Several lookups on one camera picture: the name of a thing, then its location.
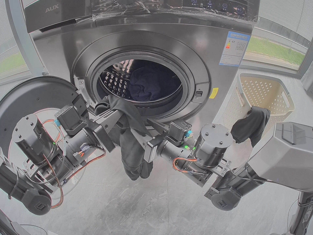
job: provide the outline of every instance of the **grass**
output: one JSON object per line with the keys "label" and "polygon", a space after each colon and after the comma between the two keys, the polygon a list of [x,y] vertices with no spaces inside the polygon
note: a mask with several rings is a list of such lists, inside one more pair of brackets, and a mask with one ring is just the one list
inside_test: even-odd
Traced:
{"label": "grass", "polygon": [[6,57],[0,61],[0,73],[26,65],[21,53]]}
{"label": "grass", "polygon": [[270,42],[267,39],[261,39],[257,37],[251,37],[247,52],[273,56],[296,65],[300,65],[305,56],[304,54],[288,47],[284,47],[282,45]]}

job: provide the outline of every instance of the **front-load washing machine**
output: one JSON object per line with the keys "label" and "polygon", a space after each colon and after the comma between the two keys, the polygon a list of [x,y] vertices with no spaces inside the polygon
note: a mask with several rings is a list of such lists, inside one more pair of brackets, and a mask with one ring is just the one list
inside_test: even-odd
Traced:
{"label": "front-load washing machine", "polygon": [[[25,18],[49,74],[74,84],[89,109],[114,94],[130,100],[144,118],[167,123],[201,111],[204,124],[213,121],[234,80],[259,5],[260,0],[38,0],[25,8]],[[140,72],[143,83],[160,93],[148,99],[133,95],[131,79]]]}

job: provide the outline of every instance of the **laundry basket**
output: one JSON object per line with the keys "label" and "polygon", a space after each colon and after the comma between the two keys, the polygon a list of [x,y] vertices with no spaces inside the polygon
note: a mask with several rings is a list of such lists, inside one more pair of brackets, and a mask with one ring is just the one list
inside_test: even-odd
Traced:
{"label": "laundry basket", "polygon": [[231,130],[233,124],[244,118],[253,105],[271,111],[263,135],[276,122],[283,122],[295,110],[292,98],[280,79],[241,73],[223,114],[225,126]]}

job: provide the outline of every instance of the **black garment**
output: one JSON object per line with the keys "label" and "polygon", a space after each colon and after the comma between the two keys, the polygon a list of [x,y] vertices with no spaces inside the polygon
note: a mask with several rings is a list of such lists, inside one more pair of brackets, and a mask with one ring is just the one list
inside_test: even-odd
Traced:
{"label": "black garment", "polygon": [[239,119],[230,131],[236,143],[242,143],[250,138],[254,147],[260,141],[270,115],[270,110],[252,106],[246,117]]}
{"label": "black garment", "polygon": [[111,109],[123,112],[118,123],[109,132],[112,141],[120,146],[122,163],[126,174],[131,180],[148,178],[153,168],[153,162],[143,159],[144,149],[131,133],[131,128],[141,135],[149,135],[137,108],[127,100],[114,95],[105,96],[102,102],[96,105],[95,114]]}
{"label": "black garment", "polygon": [[158,100],[177,89],[177,77],[171,70],[158,65],[149,65],[136,69],[131,74],[129,92],[137,101]]}

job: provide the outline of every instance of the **orange wire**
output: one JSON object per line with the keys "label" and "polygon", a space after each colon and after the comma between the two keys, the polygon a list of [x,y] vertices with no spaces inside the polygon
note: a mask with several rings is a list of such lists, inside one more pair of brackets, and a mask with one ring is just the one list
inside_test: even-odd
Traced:
{"label": "orange wire", "polygon": [[[47,163],[48,163],[49,167],[51,168],[52,172],[54,173],[54,175],[56,175],[52,165],[50,164],[49,160],[47,159],[47,157],[45,155],[44,155],[44,158],[47,161]],[[60,181],[59,181],[58,177],[56,177],[55,179],[57,180],[58,186],[60,188],[61,196],[60,196],[60,201],[56,205],[51,206],[51,209],[58,208],[59,206],[61,206],[63,204],[63,201],[64,201],[64,194],[63,194],[63,189],[62,189],[62,186],[60,184]]]}
{"label": "orange wire", "polygon": [[66,179],[66,182],[69,181],[72,177],[74,177],[77,173],[79,173],[82,169],[84,169],[87,165],[91,164],[92,162],[98,160],[98,159],[101,159],[103,158],[104,156],[106,155],[106,153],[90,160],[88,163],[86,163],[83,167],[79,168],[76,172],[74,172],[72,175],[70,175],[67,179]]}
{"label": "orange wire", "polygon": [[175,158],[175,159],[173,160],[173,167],[174,167],[175,170],[178,170],[178,171],[180,171],[180,172],[182,172],[182,173],[188,173],[188,171],[187,171],[187,170],[180,170],[180,169],[178,169],[177,166],[175,165],[175,162],[176,162],[177,160],[184,160],[184,161],[189,161],[189,162],[196,162],[196,161],[198,161],[197,159]]}
{"label": "orange wire", "polygon": [[[44,121],[44,122],[42,123],[42,125],[44,125],[45,123],[49,123],[49,122],[54,122],[54,120],[53,120],[53,119],[48,119],[48,120]],[[57,137],[54,139],[54,142],[57,142],[57,141],[60,139],[60,137],[61,137],[61,134],[60,134],[60,132],[59,132],[58,135],[57,135]]]}

